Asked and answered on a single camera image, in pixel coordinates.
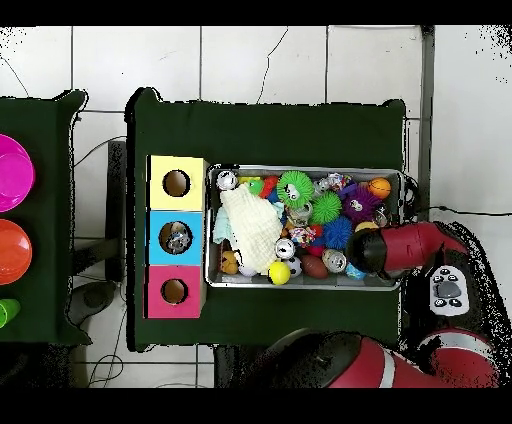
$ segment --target purple spiky ball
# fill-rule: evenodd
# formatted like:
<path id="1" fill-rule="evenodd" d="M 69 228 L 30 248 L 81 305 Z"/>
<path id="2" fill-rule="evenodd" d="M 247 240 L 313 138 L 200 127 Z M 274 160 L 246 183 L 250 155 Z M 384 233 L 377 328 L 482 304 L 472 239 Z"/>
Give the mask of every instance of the purple spiky ball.
<path id="1" fill-rule="evenodd" d="M 364 187 L 350 193 L 343 201 L 343 213 L 350 218 L 353 224 L 372 221 L 375 208 L 382 202 Z"/>

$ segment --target circular hole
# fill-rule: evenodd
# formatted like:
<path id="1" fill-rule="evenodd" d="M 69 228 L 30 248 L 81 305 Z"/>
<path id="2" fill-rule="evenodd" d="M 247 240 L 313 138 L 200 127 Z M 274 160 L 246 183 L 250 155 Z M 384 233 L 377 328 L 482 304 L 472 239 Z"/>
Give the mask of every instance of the circular hole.
<path id="1" fill-rule="evenodd" d="M 165 252 L 180 255 L 192 244 L 192 232 L 188 225 L 181 221 L 168 222 L 160 230 L 158 241 Z"/>
<path id="2" fill-rule="evenodd" d="M 171 279 L 162 285 L 162 297 L 167 303 L 177 305 L 182 303 L 188 295 L 187 285 L 183 280 Z"/>
<path id="3" fill-rule="evenodd" d="M 168 172 L 162 184 L 164 191 L 171 197 L 183 197 L 190 191 L 190 178 L 179 169 Z"/>

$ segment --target white cloth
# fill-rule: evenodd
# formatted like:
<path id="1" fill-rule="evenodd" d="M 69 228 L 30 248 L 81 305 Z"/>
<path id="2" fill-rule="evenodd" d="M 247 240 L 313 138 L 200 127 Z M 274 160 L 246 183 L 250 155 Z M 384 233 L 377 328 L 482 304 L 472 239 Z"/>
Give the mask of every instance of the white cloth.
<path id="1" fill-rule="evenodd" d="M 276 208 L 267 199 L 251 194 L 245 184 L 221 192 L 220 200 L 244 266 L 266 271 L 277 260 L 275 244 L 283 228 Z"/>

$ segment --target orange bowl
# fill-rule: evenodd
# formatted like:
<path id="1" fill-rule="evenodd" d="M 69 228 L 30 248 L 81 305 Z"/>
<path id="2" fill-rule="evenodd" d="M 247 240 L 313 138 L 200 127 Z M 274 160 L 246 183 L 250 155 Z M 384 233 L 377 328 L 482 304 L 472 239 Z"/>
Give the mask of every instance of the orange bowl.
<path id="1" fill-rule="evenodd" d="M 0 219 L 0 285 L 19 280 L 32 261 L 32 245 L 23 229 Z"/>

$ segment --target yellow cube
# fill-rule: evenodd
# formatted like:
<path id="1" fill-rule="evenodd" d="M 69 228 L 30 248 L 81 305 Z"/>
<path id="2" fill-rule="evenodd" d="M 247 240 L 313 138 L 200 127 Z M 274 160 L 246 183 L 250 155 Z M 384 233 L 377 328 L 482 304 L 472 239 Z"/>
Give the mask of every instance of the yellow cube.
<path id="1" fill-rule="evenodd" d="M 149 207 L 152 210 L 204 209 L 208 164 L 202 158 L 151 156 Z"/>

